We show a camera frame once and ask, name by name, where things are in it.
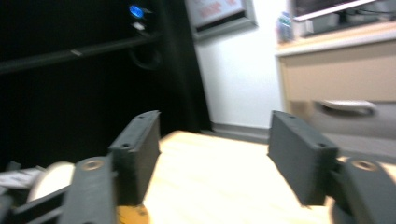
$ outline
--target black wall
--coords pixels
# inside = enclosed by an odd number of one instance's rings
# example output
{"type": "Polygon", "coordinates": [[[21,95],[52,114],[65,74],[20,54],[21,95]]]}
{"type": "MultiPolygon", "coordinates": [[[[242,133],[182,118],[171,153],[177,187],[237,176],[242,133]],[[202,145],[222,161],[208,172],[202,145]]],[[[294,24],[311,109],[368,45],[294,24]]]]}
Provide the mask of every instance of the black wall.
{"type": "MultiPolygon", "coordinates": [[[[105,155],[134,116],[154,109],[162,135],[210,129],[184,1],[144,4],[155,12],[153,43],[0,75],[2,167],[105,155]],[[162,62],[154,70],[132,60],[134,52],[150,62],[155,51],[162,62]]],[[[138,36],[121,0],[3,1],[0,8],[2,65],[138,36]]]]}

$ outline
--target baseboard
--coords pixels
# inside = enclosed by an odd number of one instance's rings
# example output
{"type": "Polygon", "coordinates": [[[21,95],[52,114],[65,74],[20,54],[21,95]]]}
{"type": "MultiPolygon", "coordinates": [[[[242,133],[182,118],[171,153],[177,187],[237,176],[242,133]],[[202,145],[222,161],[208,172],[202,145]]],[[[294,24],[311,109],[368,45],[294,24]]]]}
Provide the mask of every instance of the baseboard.
{"type": "Polygon", "coordinates": [[[251,128],[230,124],[219,124],[212,122],[213,133],[216,136],[227,137],[237,140],[268,143],[269,129],[251,128]]]}

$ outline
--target blue light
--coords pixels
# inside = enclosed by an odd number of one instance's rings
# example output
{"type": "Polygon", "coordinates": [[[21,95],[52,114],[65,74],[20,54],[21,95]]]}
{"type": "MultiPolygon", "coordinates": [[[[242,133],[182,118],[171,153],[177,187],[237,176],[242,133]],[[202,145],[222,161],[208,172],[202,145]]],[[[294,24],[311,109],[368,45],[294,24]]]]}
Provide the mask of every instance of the blue light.
{"type": "Polygon", "coordinates": [[[142,19],[145,15],[143,9],[137,6],[130,6],[129,10],[131,11],[132,15],[138,19],[142,19]]]}

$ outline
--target picture frame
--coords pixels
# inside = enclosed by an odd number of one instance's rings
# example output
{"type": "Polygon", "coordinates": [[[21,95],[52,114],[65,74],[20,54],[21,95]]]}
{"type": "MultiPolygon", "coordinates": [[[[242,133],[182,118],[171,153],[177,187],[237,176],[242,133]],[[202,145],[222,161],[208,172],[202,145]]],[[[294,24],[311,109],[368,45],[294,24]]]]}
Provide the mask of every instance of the picture frame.
{"type": "Polygon", "coordinates": [[[252,0],[185,0],[195,40],[256,26],[252,0]]]}

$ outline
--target black rod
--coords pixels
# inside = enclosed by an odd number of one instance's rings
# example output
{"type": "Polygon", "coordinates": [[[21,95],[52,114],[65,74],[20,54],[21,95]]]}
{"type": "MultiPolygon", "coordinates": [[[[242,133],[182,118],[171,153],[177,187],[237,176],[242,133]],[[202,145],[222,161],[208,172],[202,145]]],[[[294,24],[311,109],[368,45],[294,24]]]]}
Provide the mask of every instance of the black rod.
{"type": "Polygon", "coordinates": [[[128,49],[154,42],[158,39],[158,37],[158,34],[150,36],[139,36],[99,45],[82,47],[78,49],[62,50],[58,52],[41,54],[17,60],[0,62],[0,76],[8,73],[27,70],[30,68],[36,68],[54,63],[62,63],[98,54],[108,53],[115,50],[128,49]]]}

